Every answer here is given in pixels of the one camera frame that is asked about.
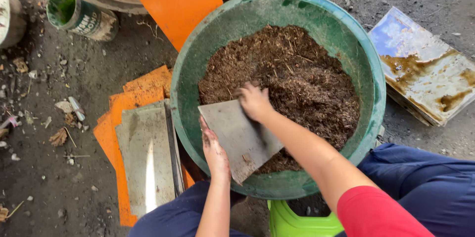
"coconut coir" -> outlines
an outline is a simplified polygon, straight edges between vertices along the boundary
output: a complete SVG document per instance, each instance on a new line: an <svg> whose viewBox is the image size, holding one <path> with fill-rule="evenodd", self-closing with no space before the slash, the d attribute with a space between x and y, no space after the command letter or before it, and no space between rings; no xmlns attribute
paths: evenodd
<svg viewBox="0 0 475 237"><path fill-rule="evenodd" d="M269 88L274 109L324 138L337 150L353 135L359 102L351 77L304 28L267 25L217 50L198 83L199 101L211 104L236 99L245 82ZM256 173L301 170L282 149Z"/></svg>

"concrete floor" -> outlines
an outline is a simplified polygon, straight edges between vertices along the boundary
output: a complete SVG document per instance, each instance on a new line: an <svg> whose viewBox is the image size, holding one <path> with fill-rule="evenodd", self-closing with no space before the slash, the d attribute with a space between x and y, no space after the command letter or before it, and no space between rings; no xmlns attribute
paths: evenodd
<svg viewBox="0 0 475 237"><path fill-rule="evenodd" d="M350 14L361 24L372 25L394 5L433 34L441 35L444 41L467 57L475 55L475 0L332 1L347 9L353 6ZM105 236L126 236L129 229L121 227L118 219L115 172L92 132L71 130L77 149L70 142L56 149L43 144L64 124L63 113L53 104L55 100L70 95L77 97L86 111L86 124L93 128L95 120L108 110L109 95L119 93L127 81L163 64L172 67L177 52L162 32L158 32L158 37L164 41L154 38L148 27L137 25L144 19L153 23L149 16L119 15L121 29L116 39L99 43L56 30L39 18L44 9L36 2L23 2L27 6L25 15L29 21L27 36L11 52L2 51L9 60L2 63L7 69L13 69L11 60L22 56L30 69L48 71L50 78L46 82L33 82L30 94L24 99L17 100L16 94L13 97L8 95L15 100L15 112L29 110L39 120L34 125L25 125L24 122L24 126L13 130L7 139L9 149L13 149L21 161L11 161L9 149L0 149L0 190L4 190L6 195L2 202L10 209L12 204L18 204L29 195L35 200L25 203L16 216L2 224L0 234L78 237L104 233ZM34 15L37 19L32 22L28 16ZM451 34L454 32L461 35L454 36ZM37 57L38 53L42 54L41 59ZM69 61L65 77L60 76L60 55ZM78 67L80 61L86 63L84 68ZM5 71L0 72L0 82L10 84ZM18 79L17 87L23 92L28 82L27 78ZM39 124L48 116L52 116L53 122L45 129ZM383 140L436 153L445 149L448 156L473 160L474 119L475 104L471 104L445 127L429 128L388 99ZM90 154L91 157L81 160L81 167L71 167L62 157L65 152ZM79 174L80 180L72 179ZM41 179L42 175L47 177L46 180ZM99 191L92 192L92 185ZM58 220L59 209L67 210L67 219ZM31 211L31 216L22 214L26 210ZM231 212L231 227L256 237L269 236L266 201L251 198L245 204L235 206Z"/></svg>

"navy blue pants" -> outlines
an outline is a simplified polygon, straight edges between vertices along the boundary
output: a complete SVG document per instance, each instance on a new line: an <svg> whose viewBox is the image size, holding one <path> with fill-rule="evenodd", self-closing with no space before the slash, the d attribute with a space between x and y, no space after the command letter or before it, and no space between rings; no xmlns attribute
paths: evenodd
<svg viewBox="0 0 475 237"><path fill-rule="evenodd" d="M386 143L372 150L358 168L436 237L474 236L475 161ZM208 188L209 183L198 182L146 214L129 237L195 236ZM249 237L232 229L230 236Z"/></svg>

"red shirt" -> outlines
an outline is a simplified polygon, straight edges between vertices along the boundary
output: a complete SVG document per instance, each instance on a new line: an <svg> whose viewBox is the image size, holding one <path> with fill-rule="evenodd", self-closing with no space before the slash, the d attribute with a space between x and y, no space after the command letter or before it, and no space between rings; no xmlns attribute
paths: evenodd
<svg viewBox="0 0 475 237"><path fill-rule="evenodd" d="M385 192L354 187L337 204L338 219L348 237L433 237L422 224Z"/></svg>

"hand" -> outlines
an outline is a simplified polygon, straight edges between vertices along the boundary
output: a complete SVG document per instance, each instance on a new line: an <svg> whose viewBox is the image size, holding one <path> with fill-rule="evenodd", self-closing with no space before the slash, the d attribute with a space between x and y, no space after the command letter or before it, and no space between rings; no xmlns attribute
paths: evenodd
<svg viewBox="0 0 475 237"><path fill-rule="evenodd" d="M246 82L244 88L240 89L241 96L239 101L246 114L259 123L262 123L262 118L274 110L269 102L269 89L260 90L259 87L254 87L251 83Z"/></svg>
<svg viewBox="0 0 475 237"><path fill-rule="evenodd" d="M208 128L203 116L199 116L201 138L203 139L203 152L211 172L211 179L230 182L231 169L226 151L221 147L216 134Z"/></svg>

